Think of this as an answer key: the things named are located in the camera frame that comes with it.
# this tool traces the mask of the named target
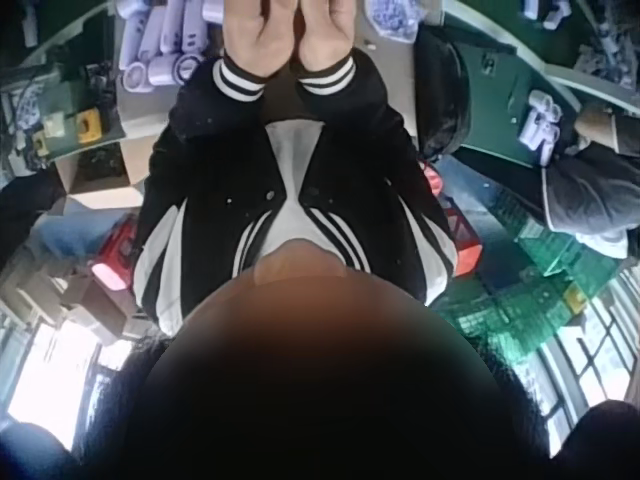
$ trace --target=bright window light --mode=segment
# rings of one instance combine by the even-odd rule
[[[41,324],[8,413],[40,425],[71,449],[89,363],[97,347],[85,328],[65,322],[59,331]]]

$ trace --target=hand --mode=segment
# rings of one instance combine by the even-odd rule
[[[355,39],[356,0],[300,0],[306,32],[300,62],[310,72],[332,67],[349,55]]]
[[[268,78],[291,58],[295,44],[293,19],[298,0],[226,0],[223,35],[227,55],[241,69]]]

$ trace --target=window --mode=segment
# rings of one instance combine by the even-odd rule
[[[571,431],[564,397],[559,393],[555,380],[549,373],[542,355],[538,352],[515,367],[516,374],[536,400],[549,430],[549,450],[554,456]]]
[[[73,322],[64,322],[60,330],[40,323],[9,404],[9,415],[46,428],[70,449],[96,347],[95,336]]]
[[[564,328],[559,343],[590,407],[607,399],[623,400],[635,363],[632,339],[615,314],[610,292],[594,299],[583,314],[582,329]],[[605,305],[601,298],[612,303]]]
[[[640,268],[626,270],[516,373],[547,421],[551,455],[587,410],[624,399],[637,363]]]

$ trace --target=striped cuff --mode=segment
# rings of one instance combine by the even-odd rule
[[[251,103],[262,97],[267,79],[256,77],[238,67],[229,57],[213,65],[213,81],[227,97]]]
[[[347,88],[355,76],[356,62],[349,55],[321,72],[303,72],[300,75],[300,83],[315,95],[333,95]]]

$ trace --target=red crate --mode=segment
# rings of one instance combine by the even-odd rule
[[[444,211],[449,220],[449,228],[458,251],[458,266],[455,276],[459,277],[473,272],[478,266],[482,255],[482,242],[469,221],[462,214],[455,202],[448,198],[448,207]]]

